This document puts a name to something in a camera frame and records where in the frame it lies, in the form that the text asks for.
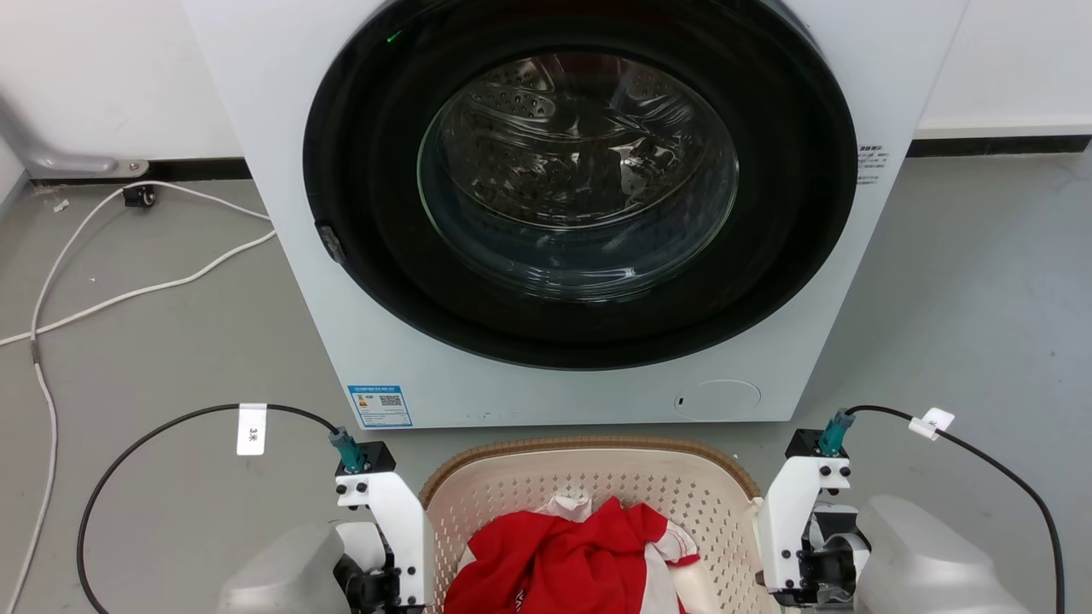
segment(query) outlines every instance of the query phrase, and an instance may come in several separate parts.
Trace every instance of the basket rim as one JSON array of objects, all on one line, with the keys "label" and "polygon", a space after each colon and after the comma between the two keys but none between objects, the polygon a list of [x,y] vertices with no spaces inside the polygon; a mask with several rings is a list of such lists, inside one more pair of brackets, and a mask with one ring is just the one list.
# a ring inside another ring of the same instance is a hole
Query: basket rim
[{"label": "basket rim", "polygon": [[471,448],[452,457],[448,462],[440,465],[420,491],[419,499],[422,506],[427,510],[432,497],[440,486],[460,469],[489,458],[503,457],[508,454],[522,454],[525,452],[543,452],[553,450],[571,449],[594,449],[594,448],[630,448],[638,450],[664,450],[669,452],[682,452],[703,458],[716,464],[739,484],[744,494],[748,498],[755,499],[761,496],[758,483],[747,473],[738,462],[728,454],[697,441],[687,439],[674,439],[669,437],[641,437],[628,435],[580,435],[573,437],[542,437],[536,439],[517,439],[501,444],[488,444]]}]

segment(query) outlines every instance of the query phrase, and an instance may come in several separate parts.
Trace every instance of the beige plastic basket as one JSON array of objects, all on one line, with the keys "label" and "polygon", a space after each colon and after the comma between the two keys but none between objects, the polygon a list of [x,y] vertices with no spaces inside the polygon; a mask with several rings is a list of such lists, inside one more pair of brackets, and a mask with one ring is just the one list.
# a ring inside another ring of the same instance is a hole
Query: beige plastic basket
[{"label": "beige plastic basket", "polygon": [[422,504],[436,530],[436,600],[442,611],[466,542],[494,518],[534,509],[555,494],[645,503],[686,529],[717,590],[721,611],[776,612],[755,583],[752,521],[758,485],[726,454],[700,444],[654,437],[527,439],[474,448],[425,484]]}]

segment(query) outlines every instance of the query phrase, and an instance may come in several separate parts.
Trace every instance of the black cable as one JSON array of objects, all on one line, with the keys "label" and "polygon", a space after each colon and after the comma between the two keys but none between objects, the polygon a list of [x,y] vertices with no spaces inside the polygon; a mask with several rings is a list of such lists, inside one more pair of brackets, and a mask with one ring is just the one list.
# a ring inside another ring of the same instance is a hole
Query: black cable
[{"label": "black cable", "polygon": [[[853,415],[857,412],[877,412],[881,414],[892,415],[895,417],[901,417],[906,422],[910,422],[914,418],[914,416],[900,412],[899,410],[892,410],[891,408],[883,408],[880,405],[857,405],[856,408],[845,411],[846,415]],[[983,452],[978,448],[975,448],[974,446],[968,444],[966,441],[960,439],[959,437],[956,437],[954,435],[949,434],[946,430],[937,430],[936,433],[937,435],[943,437],[945,439],[948,439],[952,444],[956,444],[960,448],[963,448],[964,450],[971,452],[972,454],[992,464],[994,469],[1000,471],[1009,480],[1016,482],[1017,486],[1023,488],[1023,491],[1028,493],[1028,496],[1030,496],[1032,500],[1035,501],[1035,505],[1038,506],[1038,510],[1043,512],[1043,520],[1046,521],[1046,530],[1051,534],[1051,547],[1054,548],[1054,592],[1055,592],[1054,611],[1056,612],[1056,614],[1065,614],[1066,570],[1065,570],[1065,564],[1061,559],[1061,542],[1060,540],[1058,540],[1058,528],[1054,523],[1054,517],[1051,515],[1049,508],[1046,507],[1046,501],[1043,500],[1043,497],[1038,496],[1038,493],[1036,493],[1034,488],[1032,488],[1030,485],[1028,485],[1026,482],[1021,480],[1019,475],[1012,473],[1012,471],[1009,468],[1005,467],[997,460],[994,460],[994,458],[987,454],[986,452]]]},{"label": "black cable", "polygon": [[[325,418],[319,417],[312,414],[311,412],[306,412],[304,410],[296,408],[289,408],[288,405],[275,405],[273,403],[265,405],[265,408],[272,411],[296,414],[309,420],[313,420],[314,422],[330,429],[331,434],[334,435],[337,434],[337,427],[335,427],[332,423],[330,423]],[[114,472],[117,471],[118,467],[120,467],[121,463],[124,462],[124,460],[129,458],[130,454],[136,451],[136,448],[140,448],[141,446],[146,444],[150,439],[163,433],[164,430],[170,428],[171,426],[177,426],[188,420],[192,420],[198,416],[203,416],[205,414],[211,414],[214,412],[226,412],[238,409],[239,409],[238,403],[233,403],[229,405],[215,405],[212,408],[198,410],[195,412],[190,412],[183,416],[176,417],[175,420],[168,422],[167,424],[157,426],[153,428],[147,435],[138,439],[135,444],[129,446],[129,449],[121,452],[121,456],[119,456],[117,460],[115,460],[114,463],[110,464],[109,469],[106,470],[106,473],[104,473],[103,476],[98,479],[98,484],[95,484],[95,489],[91,492],[91,497],[87,499],[87,506],[83,508],[83,518],[80,519],[80,531],[79,533],[76,533],[75,538],[75,572],[76,575],[80,576],[80,586],[83,587],[83,594],[87,595],[87,602],[90,602],[91,606],[95,609],[95,612],[98,612],[98,614],[110,614],[109,611],[107,611],[106,607],[104,607],[103,604],[98,601],[98,598],[95,597],[95,591],[91,590],[91,582],[87,581],[87,569],[85,568],[84,565],[83,543],[84,539],[87,536],[87,521],[91,519],[91,510],[95,507],[95,501],[98,500],[98,494],[103,492],[103,486],[106,485],[106,481],[109,480],[111,475],[114,475]]]}]

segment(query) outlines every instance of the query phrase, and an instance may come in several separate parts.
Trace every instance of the washing machine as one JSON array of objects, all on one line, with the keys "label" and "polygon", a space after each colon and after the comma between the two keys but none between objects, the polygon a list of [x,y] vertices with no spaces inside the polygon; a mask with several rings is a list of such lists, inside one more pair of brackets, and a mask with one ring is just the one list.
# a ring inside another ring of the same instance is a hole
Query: washing machine
[{"label": "washing machine", "polygon": [[788,420],[965,9],[183,4],[366,429]]}]

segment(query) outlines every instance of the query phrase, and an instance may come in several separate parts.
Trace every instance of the white tag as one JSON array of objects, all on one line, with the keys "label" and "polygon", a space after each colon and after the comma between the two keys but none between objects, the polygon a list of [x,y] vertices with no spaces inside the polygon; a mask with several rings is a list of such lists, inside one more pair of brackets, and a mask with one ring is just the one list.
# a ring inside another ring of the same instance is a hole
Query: white tag
[{"label": "white tag", "polygon": [[239,436],[235,453],[260,457],[265,453],[265,403],[239,403]]},{"label": "white tag", "polygon": [[936,441],[940,436],[937,435],[937,430],[948,430],[948,426],[951,425],[956,416],[941,410],[940,408],[933,408],[931,410],[925,412],[925,417],[914,418],[910,421],[910,429],[917,433],[922,437],[928,437]]}]

